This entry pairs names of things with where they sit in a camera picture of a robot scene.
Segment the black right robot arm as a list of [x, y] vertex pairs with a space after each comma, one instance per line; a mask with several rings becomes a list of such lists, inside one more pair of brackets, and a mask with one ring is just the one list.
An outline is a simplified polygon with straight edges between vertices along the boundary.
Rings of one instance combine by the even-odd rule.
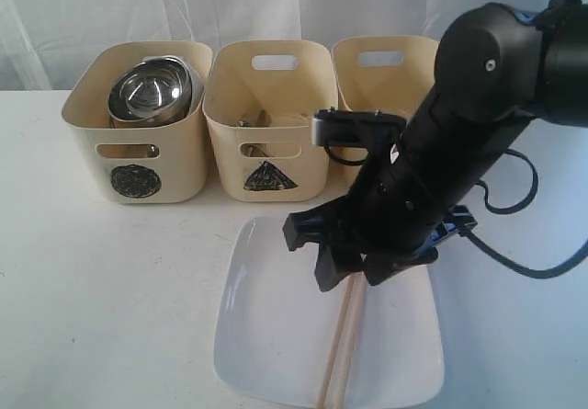
[[571, 271], [585, 248], [551, 268], [524, 267], [476, 237], [461, 205], [534, 119], [587, 124], [583, 0], [550, 0], [538, 13], [489, 3], [458, 17], [439, 42], [433, 85], [410, 119], [378, 110], [316, 112], [315, 145], [326, 152], [360, 147], [367, 156], [345, 195], [287, 217], [288, 249], [318, 245], [321, 291], [355, 273], [377, 286], [430, 264], [454, 234], [528, 278]]

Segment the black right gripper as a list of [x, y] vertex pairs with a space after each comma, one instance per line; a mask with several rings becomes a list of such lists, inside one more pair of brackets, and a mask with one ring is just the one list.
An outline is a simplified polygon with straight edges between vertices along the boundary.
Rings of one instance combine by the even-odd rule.
[[318, 244], [314, 277], [321, 292], [364, 272], [378, 286], [412, 267], [438, 259], [429, 252], [437, 228], [465, 234], [473, 217], [460, 200], [478, 179], [471, 148], [398, 148], [395, 160], [368, 159], [346, 195], [287, 217], [283, 232], [295, 251]]

